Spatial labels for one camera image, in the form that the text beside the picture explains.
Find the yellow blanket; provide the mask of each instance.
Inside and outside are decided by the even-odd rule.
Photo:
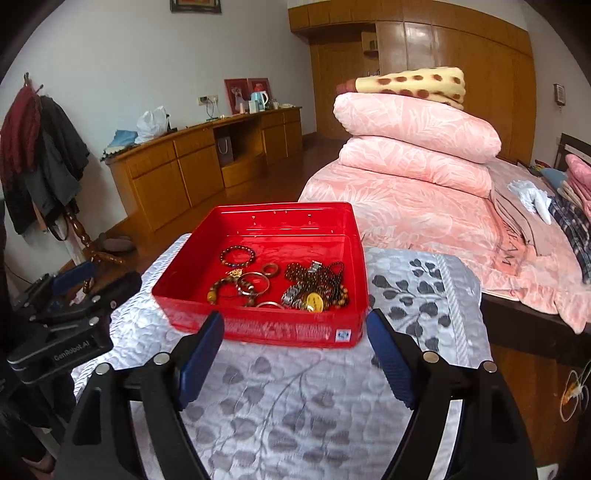
[[[457,67],[439,67],[391,73],[380,77],[360,77],[338,85],[337,94],[345,92],[394,93],[445,103],[464,110],[466,95],[464,72]]]

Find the blue cloth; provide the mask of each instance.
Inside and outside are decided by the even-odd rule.
[[[560,188],[560,182],[567,180],[566,173],[555,168],[542,168],[541,174],[550,182],[550,185],[556,191]]]

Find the white plastic bag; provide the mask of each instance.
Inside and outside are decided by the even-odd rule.
[[[537,212],[545,223],[548,225],[552,223],[552,216],[548,210],[550,198],[545,191],[538,189],[529,180],[512,181],[507,188],[519,197],[528,212]]]
[[[168,120],[166,110],[159,106],[156,110],[146,111],[138,120],[138,137],[136,144],[146,143],[154,138],[161,137],[166,133]]]

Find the plaid cloth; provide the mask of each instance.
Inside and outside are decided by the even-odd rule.
[[[591,249],[589,248],[589,220],[568,200],[557,196],[551,199],[548,210],[569,239],[583,272],[583,283],[591,284]]]

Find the dark bead bracelet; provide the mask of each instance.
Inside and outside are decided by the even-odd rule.
[[[230,253],[234,250],[244,250],[245,252],[247,252],[250,255],[249,259],[245,262],[242,262],[242,263],[232,263],[232,262],[226,261],[224,259],[224,257],[226,255],[228,255],[228,253]],[[255,251],[252,248],[245,247],[244,245],[232,245],[231,247],[226,248],[220,254],[220,262],[222,262],[222,265],[226,265],[227,267],[230,267],[230,268],[245,268],[248,265],[250,265],[251,263],[254,263],[255,259],[256,259]]]

